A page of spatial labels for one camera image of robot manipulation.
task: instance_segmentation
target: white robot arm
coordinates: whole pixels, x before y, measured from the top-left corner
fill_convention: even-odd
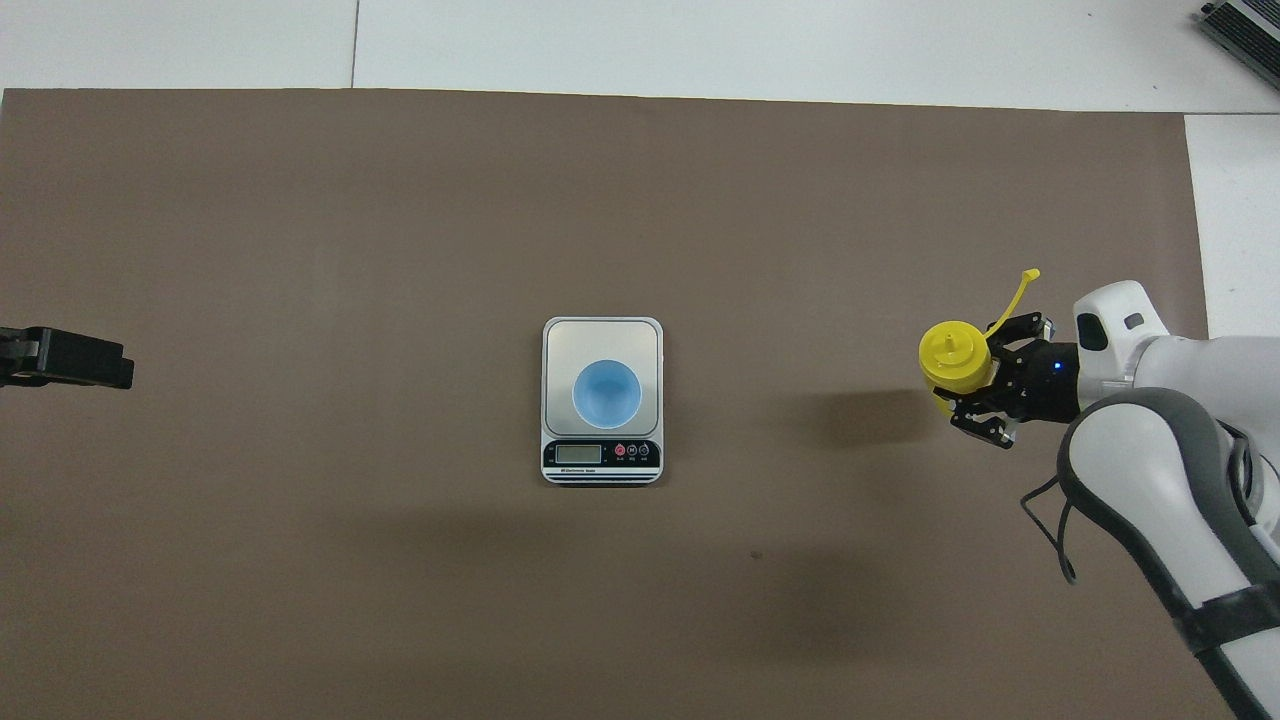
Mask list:
[[[1068,423],[1068,507],[1133,556],[1231,710],[1280,720],[1280,338],[1171,336],[1142,286],[1120,282],[1075,304],[1079,345],[1051,342],[1039,313],[1009,316],[1038,275],[986,333],[951,320],[924,334],[940,406],[1004,448],[1019,423]],[[1074,582],[1065,520],[1056,539],[1041,529]]]
[[[1068,501],[1142,568],[1240,717],[1280,717],[1280,338],[1170,336],[1142,286],[1075,305]]]

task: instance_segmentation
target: brown tabletop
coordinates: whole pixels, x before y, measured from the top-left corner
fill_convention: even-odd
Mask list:
[[[1228,716],[915,365],[1027,266],[1203,337],[1178,115],[10,90],[0,264],[137,361],[0,389],[0,715]],[[655,486],[540,478],[554,315],[663,324]]]

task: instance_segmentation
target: white floor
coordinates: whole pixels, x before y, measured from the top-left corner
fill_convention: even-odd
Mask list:
[[[5,0],[0,87],[442,87],[1190,113],[1210,332],[1280,336],[1280,283],[1270,282],[1280,273],[1270,241],[1280,236],[1280,92],[1199,35],[1197,6]]]

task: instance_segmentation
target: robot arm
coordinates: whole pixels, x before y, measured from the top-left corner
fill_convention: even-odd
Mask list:
[[[1280,719],[1280,338],[1170,336],[1135,282],[1074,310],[1078,345],[1048,343],[1038,313],[1006,325],[1043,323],[1043,337],[997,322],[986,354],[954,351],[965,323],[934,325],[922,370],[951,424],[998,447],[1021,421],[1069,423],[1056,477],[1069,506],[1134,557],[1231,710]],[[1061,365],[1032,361],[1046,345]]]
[[[1129,389],[1068,429],[1068,501],[1133,556],[1239,717],[1280,717],[1280,550],[1243,511],[1235,480],[1274,486],[1270,465],[1187,395]]]
[[[0,328],[0,387],[50,383],[133,387],[124,346],[55,328]]]

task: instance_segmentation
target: digital scale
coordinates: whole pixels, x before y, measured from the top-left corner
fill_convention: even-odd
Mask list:
[[[543,477],[646,484],[663,466],[662,325],[552,318],[543,328]]]

